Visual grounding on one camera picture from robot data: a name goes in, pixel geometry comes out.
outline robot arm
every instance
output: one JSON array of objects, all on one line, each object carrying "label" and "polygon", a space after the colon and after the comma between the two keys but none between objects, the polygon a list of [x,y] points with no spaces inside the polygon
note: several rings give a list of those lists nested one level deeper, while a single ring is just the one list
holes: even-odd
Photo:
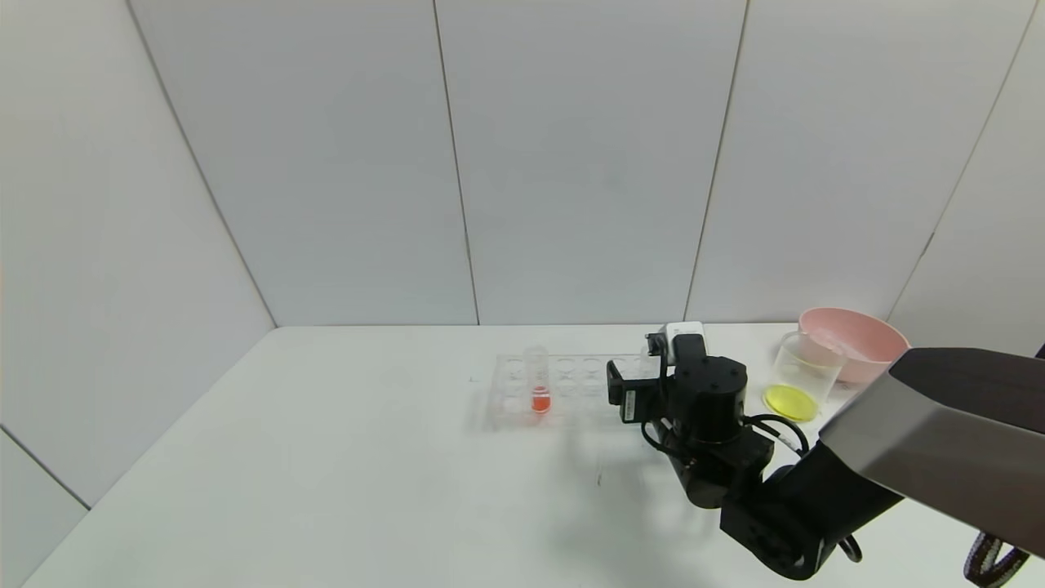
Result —
[{"label": "robot arm", "polygon": [[773,444],[744,416],[744,366],[709,357],[700,335],[648,340],[659,377],[623,380],[610,362],[610,404],[669,456],[690,501],[721,509],[720,528],[781,575],[812,577],[837,545],[858,561],[852,534],[902,497],[1045,555],[1045,361],[911,350],[763,479]]}]

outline measuring cup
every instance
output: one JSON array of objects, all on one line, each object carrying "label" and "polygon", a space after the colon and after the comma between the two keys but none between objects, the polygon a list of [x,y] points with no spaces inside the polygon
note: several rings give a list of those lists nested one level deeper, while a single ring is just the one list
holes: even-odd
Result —
[{"label": "measuring cup", "polygon": [[845,357],[806,333],[788,333],[776,353],[762,401],[770,410],[796,422],[812,421],[845,366]]}]

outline white table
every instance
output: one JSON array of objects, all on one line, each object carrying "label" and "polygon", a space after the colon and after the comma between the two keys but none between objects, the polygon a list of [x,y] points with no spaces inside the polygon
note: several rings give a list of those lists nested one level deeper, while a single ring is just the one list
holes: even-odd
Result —
[{"label": "white table", "polygon": [[[790,585],[687,501],[635,427],[483,426],[497,354],[633,354],[654,329],[275,331],[26,586]],[[748,367],[749,414],[791,329],[706,327],[712,354]],[[772,467],[791,461],[777,445]],[[857,534],[862,564],[836,551],[810,585],[962,586],[975,535],[905,500]],[[1012,585],[1041,581],[1032,561]]]}]

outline black strap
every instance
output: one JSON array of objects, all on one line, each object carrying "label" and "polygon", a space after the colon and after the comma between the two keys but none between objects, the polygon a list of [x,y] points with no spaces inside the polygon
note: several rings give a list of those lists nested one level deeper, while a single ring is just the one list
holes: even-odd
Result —
[{"label": "black strap", "polygon": [[1012,580],[1029,557],[1019,547],[1013,547],[1005,557],[998,559],[1003,541],[980,532],[966,559],[966,580],[979,588],[998,588]]}]

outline white wall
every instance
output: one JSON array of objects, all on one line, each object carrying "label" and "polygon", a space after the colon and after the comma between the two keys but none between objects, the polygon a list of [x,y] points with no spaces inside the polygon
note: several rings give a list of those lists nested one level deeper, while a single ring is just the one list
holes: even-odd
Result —
[{"label": "white wall", "polygon": [[436,4],[480,321],[680,320],[745,3]]},{"label": "white wall", "polygon": [[687,316],[885,317],[1034,0],[752,0]]},{"label": "white wall", "polygon": [[86,514],[0,432],[0,586],[21,586]]},{"label": "white wall", "polygon": [[272,324],[122,0],[6,0],[0,79],[3,423],[94,503]]},{"label": "white wall", "polygon": [[916,346],[1045,344],[1045,9],[890,323]]},{"label": "white wall", "polygon": [[432,0],[134,0],[279,325],[475,323]]}]

